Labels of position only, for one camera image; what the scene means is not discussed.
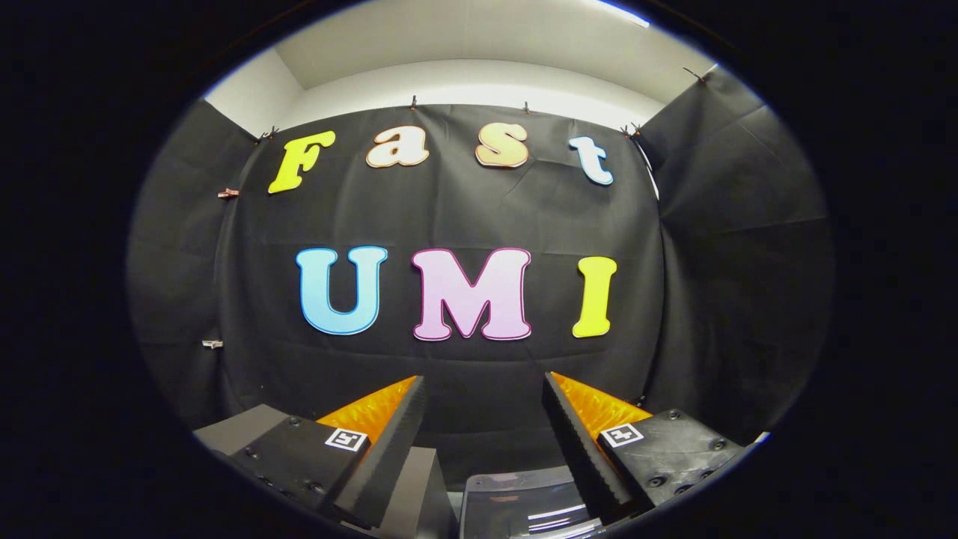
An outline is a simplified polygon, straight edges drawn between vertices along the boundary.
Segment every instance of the clip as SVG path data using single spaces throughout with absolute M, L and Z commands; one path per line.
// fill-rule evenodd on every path
M 702 79 L 699 75 L 696 75 L 696 74 L 695 74 L 691 69 L 689 69 L 688 67 L 683 67 L 682 69 L 688 71 L 689 73 L 692 73 L 692 75 L 693 75 L 696 79 L 698 79 L 699 82 L 705 82 L 704 79 Z

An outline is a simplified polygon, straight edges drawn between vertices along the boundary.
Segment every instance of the yellow letter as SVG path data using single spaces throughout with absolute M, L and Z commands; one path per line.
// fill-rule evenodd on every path
M 402 126 L 383 131 L 373 139 L 373 146 L 366 153 L 366 164 L 382 169 L 396 163 L 404 167 L 418 165 L 429 156 L 425 148 L 425 131 L 416 126 Z
M 283 146 L 286 155 L 283 156 L 280 171 L 267 188 L 269 194 L 299 187 L 299 184 L 303 182 L 299 176 L 300 165 L 303 165 L 303 172 L 308 172 L 319 158 L 319 146 L 328 148 L 335 140 L 336 133 L 326 131 L 287 142 Z
M 579 271 L 585 276 L 585 289 L 582 292 L 582 314 L 572 326 L 572 335 L 581 338 L 608 333 L 611 325 L 605 318 L 608 283 L 616 269 L 615 261 L 604 256 L 590 256 L 579 261 Z
M 529 159 L 529 149 L 519 141 L 528 136 L 519 124 L 488 124 L 479 129 L 482 145 L 476 147 L 476 159 L 486 167 L 520 167 Z

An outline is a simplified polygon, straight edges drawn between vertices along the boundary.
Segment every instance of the letter i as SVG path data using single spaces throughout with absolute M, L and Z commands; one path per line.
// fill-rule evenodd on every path
M 579 271 L 585 276 L 582 291 L 582 314 L 572 326 L 572 335 L 577 338 L 598 337 L 608 333 L 611 325 L 605 313 L 608 309 L 608 286 L 617 266 L 615 261 L 604 256 L 590 256 L 579 261 Z

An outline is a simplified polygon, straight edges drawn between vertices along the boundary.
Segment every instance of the letter u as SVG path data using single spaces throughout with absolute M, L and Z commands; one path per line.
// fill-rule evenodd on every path
M 300 251 L 296 264 L 301 269 L 300 300 L 307 322 L 331 335 L 354 335 L 372 326 L 379 314 L 379 264 L 387 256 L 386 249 L 376 246 L 350 250 L 346 257 L 356 266 L 356 306 L 340 313 L 330 305 L 330 267 L 336 261 L 336 251 Z

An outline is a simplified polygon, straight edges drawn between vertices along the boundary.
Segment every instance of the white ceiling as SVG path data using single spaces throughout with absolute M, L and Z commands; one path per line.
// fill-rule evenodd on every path
M 594 0 L 373 0 L 276 46 L 303 86 L 437 59 L 547 65 L 619 84 L 663 104 L 715 62 Z

